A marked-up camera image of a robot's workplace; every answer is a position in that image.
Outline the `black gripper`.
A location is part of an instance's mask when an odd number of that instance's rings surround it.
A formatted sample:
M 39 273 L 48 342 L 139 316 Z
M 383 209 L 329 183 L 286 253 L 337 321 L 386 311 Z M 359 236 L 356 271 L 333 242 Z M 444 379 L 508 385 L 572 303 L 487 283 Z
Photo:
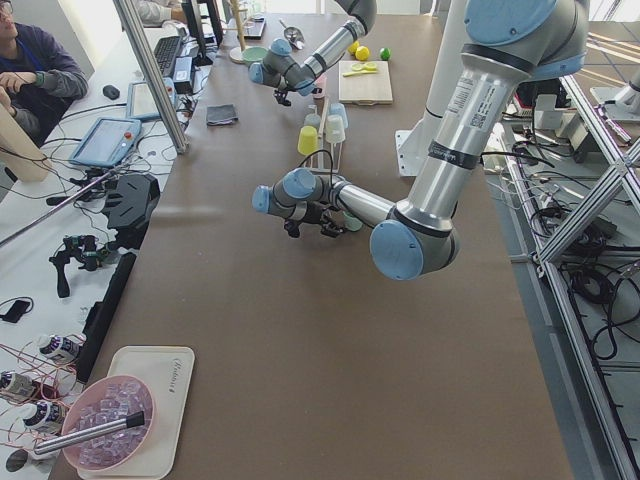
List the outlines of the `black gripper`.
M 302 224 L 319 225 L 320 232 L 330 238 L 345 233 L 345 228 L 337 224 L 331 216 L 336 208 L 327 203 L 303 201 L 292 207 L 291 214 L 284 220 L 284 229 L 291 238 L 300 237 Z
M 275 87 L 273 96 L 276 102 L 279 102 L 283 106 L 290 107 L 291 101 L 288 99 L 288 95 L 290 93 L 297 93 L 297 92 L 298 92 L 298 89 L 296 87 L 285 85 L 285 86 Z

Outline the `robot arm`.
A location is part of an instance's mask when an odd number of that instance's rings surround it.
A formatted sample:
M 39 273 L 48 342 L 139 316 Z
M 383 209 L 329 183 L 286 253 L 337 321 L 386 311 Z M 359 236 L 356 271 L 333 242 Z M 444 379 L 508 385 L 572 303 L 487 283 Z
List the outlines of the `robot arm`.
M 375 1 L 338 1 L 338 4 L 349 19 L 303 63 L 292 57 L 292 46 L 287 40 L 276 38 L 262 60 L 249 66 L 250 80 L 273 87 L 278 104 L 291 105 L 287 99 L 289 92 L 310 95 L 316 88 L 316 80 L 340 61 L 349 46 L 372 30 L 377 14 Z
M 299 167 L 258 186 L 255 210 L 281 217 L 296 236 L 325 224 L 325 209 L 349 212 L 372 233 L 374 264 L 412 280 L 448 266 L 459 250 L 452 217 L 491 131 L 516 87 L 579 71 L 586 55 L 585 1 L 455 1 L 446 18 L 431 89 L 447 102 L 438 127 L 418 128 L 420 169 L 408 196 L 393 202 L 332 174 Z

